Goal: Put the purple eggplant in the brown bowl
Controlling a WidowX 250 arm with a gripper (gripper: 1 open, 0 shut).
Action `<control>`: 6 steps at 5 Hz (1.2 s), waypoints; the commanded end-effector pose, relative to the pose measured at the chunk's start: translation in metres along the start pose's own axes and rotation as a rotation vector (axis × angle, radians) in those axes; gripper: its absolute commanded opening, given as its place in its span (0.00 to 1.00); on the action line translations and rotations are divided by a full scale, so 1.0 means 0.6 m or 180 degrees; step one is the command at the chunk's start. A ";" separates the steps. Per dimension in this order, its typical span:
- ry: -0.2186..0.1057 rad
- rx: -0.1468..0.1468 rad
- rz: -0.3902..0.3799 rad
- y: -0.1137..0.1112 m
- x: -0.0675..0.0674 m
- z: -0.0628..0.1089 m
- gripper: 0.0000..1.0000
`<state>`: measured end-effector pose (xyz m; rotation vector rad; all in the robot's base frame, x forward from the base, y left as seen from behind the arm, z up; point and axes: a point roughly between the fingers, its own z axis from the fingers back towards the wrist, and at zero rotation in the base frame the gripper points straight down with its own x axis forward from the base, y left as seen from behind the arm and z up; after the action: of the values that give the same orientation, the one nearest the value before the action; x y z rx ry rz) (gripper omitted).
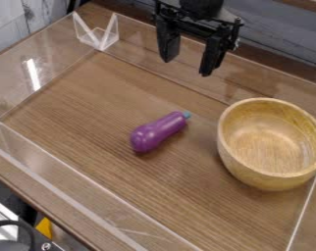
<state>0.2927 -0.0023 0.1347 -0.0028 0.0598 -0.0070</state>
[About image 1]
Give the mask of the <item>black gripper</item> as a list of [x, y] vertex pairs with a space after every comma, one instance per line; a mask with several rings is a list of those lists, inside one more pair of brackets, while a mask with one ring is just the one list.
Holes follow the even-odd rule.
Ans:
[[220, 66], [224, 54], [237, 48], [237, 32], [243, 21], [224, 7], [223, 0], [154, 0], [157, 51], [168, 63], [179, 55], [180, 33], [204, 35], [199, 74], [209, 76]]

